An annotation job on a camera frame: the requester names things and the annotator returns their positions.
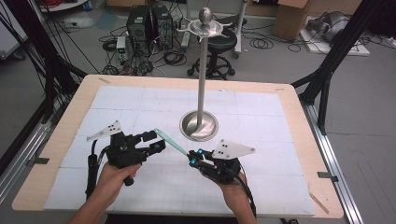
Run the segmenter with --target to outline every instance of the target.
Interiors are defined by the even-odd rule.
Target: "computer tower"
[[[152,8],[154,38],[160,49],[173,48],[173,18],[166,6]]]
[[[132,6],[126,28],[131,39],[134,56],[150,55],[150,44],[154,39],[148,6]]]

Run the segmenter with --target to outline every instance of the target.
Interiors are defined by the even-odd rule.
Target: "round metal base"
[[[187,113],[180,121],[180,130],[185,137],[195,142],[212,139],[219,130],[218,120],[207,111],[203,111],[201,125],[197,125],[198,111]]]

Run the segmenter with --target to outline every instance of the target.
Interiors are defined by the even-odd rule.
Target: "caster wheel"
[[[194,75],[194,69],[189,69],[187,70],[187,75],[190,77],[192,75]]]

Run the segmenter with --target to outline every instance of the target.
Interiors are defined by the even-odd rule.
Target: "gray floor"
[[[106,53],[101,36],[121,27],[126,20],[99,8],[89,12],[94,26],[70,34],[87,57],[102,70]],[[272,24],[273,20],[247,18],[247,27]],[[187,69],[199,57],[199,45],[191,39],[192,47],[187,52],[185,65],[163,66],[160,69],[167,77],[187,77]],[[71,41],[64,39],[75,66],[89,73],[96,72],[84,60]],[[274,42],[272,49],[254,49],[244,39],[242,54],[235,59],[231,52],[224,53],[236,71],[230,80],[249,82],[291,83],[315,71],[325,55],[301,51],[291,52],[285,43]],[[369,44],[369,57],[347,56],[332,79],[326,128],[332,148],[340,162],[346,182],[361,212],[364,223],[396,223],[396,52],[376,44]],[[152,73],[163,77],[158,70]],[[9,147],[26,121],[43,100],[34,68],[29,60],[0,62],[1,124],[0,155]],[[27,167],[17,180],[12,191],[0,204],[0,223],[53,223],[66,222],[73,213],[67,212],[17,212],[11,203],[21,183],[28,175]],[[276,218],[261,218],[260,223],[280,223]],[[300,223],[347,223],[343,219],[310,220],[299,219]]]

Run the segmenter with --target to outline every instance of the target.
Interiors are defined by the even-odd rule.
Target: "black stool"
[[[221,77],[227,80],[227,75],[235,75],[235,70],[232,69],[230,62],[224,57],[219,56],[219,54],[235,47],[237,42],[236,35],[229,29],[224,29],[222,34],[228,36],[228,38],[215,36],[208,39],[207,49],[211,55],[208,55],[210,60],[209,64],[206,65],[206,78]],[[225,63],[218,65],[218,59],[222,59]],[[200,60],[198,59],[195,64],[192,65],[192,68],[187,71],[189,76],[192,76],[195,70],[199,72],[199,62]],[[227,68],[227,71],[222,73],[220,72],[220,68]]]

